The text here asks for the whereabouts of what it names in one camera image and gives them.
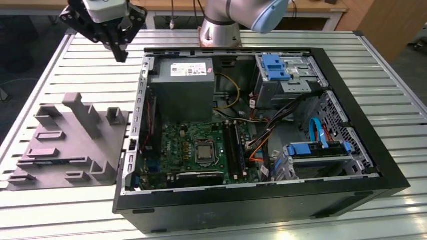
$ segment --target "wooden desk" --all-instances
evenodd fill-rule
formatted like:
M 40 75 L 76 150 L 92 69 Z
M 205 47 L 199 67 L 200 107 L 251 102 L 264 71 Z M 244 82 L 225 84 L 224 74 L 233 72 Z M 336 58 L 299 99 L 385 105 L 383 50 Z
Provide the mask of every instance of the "wooden desk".
M 170 0 L 130 0 L 132 4 L 144 7 L 148 11 L 170 11 Z M 205 6 L 205 0 L 200 0 L 201 6 Z M 335 5 L 327 4 L 324 0 L 295 0 L 299 13 L 329 13 L 340 12 L 345 13 L 348 7 L 341 1 L 337 1 Z M 173 0 L 174 11 L 193 11 L 192 0 Z M 196 1 L 196 10 L 200 11 L 200 7 Z M 293 11 L 293 5 L 289 4 L 287 8 L 288 12 Z
M 154 16 L 170 16 L 170 0 L 130 0 L 132 4 L 148 10 L 146 27 L 156 29 Z M 299 18 L 327 19 L 323 30 L 333 31 L 348 7 L 339 0 L 335 5 L 324 0 L 295 0 Z M 173 0 L 174 15 L 193 16 L 193 0 Z M 66 0 L 0 0 L 0 15 L 57 16 L 66 6 Z M 203 16 L 196 4 L 197 16 Z M 292 17 L 293 5 L 287 8 L 287 18 Z
M 170 16 L 172 5 L 170 0 L 130 0 L 132 4 L 144 7 L 148 10 L 146 28 L 156 29 L 154 17 Z M 201 6 L 205 6 L 205 0 L 200 0 Z M 343 13 L 348 11 L 348 7 L 341 0 L 335 5 L 327 4 L 324 0 L 295 0 L 297 9 L 297 18 L 319 18 L 324 19 L 321 23 L 323 31 L 333 31 Z M 173 0 L 174 16 L 193 16 L 193 1 Z M 199 4 L 196 2 L 197 16 L 203 16 Z M 293 4 L 288 5 L 285 18 L 292 18 Z

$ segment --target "open computer tower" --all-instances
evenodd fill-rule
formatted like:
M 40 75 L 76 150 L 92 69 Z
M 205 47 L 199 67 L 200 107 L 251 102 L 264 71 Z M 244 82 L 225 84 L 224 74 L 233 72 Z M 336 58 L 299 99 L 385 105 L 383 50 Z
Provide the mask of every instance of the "open computer tower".
M 320 48 L 144 50 L 113 213 L 144 233 L 335 217 L 409 187 Z

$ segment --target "yellow cable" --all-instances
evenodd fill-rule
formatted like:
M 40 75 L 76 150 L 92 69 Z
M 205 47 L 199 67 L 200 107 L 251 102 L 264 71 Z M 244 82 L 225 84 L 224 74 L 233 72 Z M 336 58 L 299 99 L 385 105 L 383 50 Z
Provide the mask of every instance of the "yellow cable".
M 216 73 L 215 75 L 220 75 L 220 76 L 223 76 L 224 78 L 227 78 L 227 79 L 229 80 L 229 82 L 232 82 L 232 84 L 235 85 L 235 88 L 237 89 L 237 97 L 236 97 L 233 103 L 229 104 L 229 105 L 227 105 L 227 106 L 219 106 L 219 107 L 215 107 L 215 108 L 213 108 L 215 110 L 228 109 L 228 108 L 231 108 L 231 107 L 239 102 L 239 99 L 240 99 L 240 87 L 239 87 L 239 85 L 236 84 L 236 82 L 235 82 L 227 75 L 224 75 L 224 74 L 221 74 L 221 73 Z

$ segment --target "cpu socket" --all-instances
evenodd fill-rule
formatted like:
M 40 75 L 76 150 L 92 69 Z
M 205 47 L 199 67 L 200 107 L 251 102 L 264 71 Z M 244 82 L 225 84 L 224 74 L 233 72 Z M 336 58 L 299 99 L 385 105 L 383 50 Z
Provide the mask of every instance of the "cpu socket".
M 215 163 L 215 142 L 211 139 L 196 140 L 195 146 L 195 163 L 201 167 L 208 167 Z

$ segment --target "motherboard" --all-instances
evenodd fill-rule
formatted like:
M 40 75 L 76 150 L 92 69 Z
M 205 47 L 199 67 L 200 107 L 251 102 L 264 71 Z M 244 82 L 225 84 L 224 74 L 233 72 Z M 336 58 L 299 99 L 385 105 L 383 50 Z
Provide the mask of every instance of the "motherboard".
M 200 187 L 259 182 L 244 145 L 251 140 L 245 122 L 164 124 L 161 155 L 145 160 L 142 189 Z

